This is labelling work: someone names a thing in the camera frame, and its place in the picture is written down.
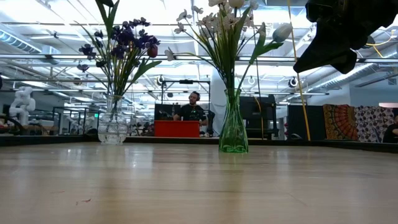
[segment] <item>orange tapestry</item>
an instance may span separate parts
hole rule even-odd
[[[358,140],[354,109],[348,105],[323,105],[327,139]]]

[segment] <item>red box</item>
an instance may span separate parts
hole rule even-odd
[[[155,121],[155,137],[199,138],[199,121]]]

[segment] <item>dark t-shirt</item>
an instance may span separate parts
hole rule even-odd
[[[182,106],[177,113],[183,118],[183,121],[199,121],[206,120],[205,111],[200,106],[185,105]]]
[[[398,129],[397,124],[392,124],[387,128],[384,134],[383,143],[398,143],[398,135],[394,134],[392,130]]]

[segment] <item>headphones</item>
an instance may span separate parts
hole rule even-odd
[[[198,96],[197,101],[200,101],[200,94],[197,91],[193,91],[192,93],[196,94]]]

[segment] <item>cable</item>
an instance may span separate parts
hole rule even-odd
[[[287,5],[289,7],[290,25],[292,25],[292,27],[293,27],[292,10],[291,10],[290,0],[287,0]],[[294,42],[294,29],[293,28],[292,28],[292,40],[293,40],[292,42],[293,42],[294,59],[297,62],[297,51],[296,51],[296,43]],[[297,81],[298,81],[298,87],[300,88],[301,103],[303,104],[303,112],[304,112],[305,127],[307,129],[307,137],[308,137],[308,141],[311,141],[310,126],[308,125],[308,118],[307,118],[307,109],[305,109],[303,89],[301,86],[300,75],[298,73],[297,73]]]
[[[391,31],[391,36],[390,36],[390,39],[389,40],[387,40],[387,41],[385,41],[385,42],[383,42],[383,43],[380,43],[380,44],[366,44],[366,45],[368,45],[368,46],[380,46],[380,45],[383,45],[383,44],[386,44],[386,43],[388,43],[388,42],[390,42],[390,40],[392,40],[392,36],[394,35],[394,30],[392,30]]]

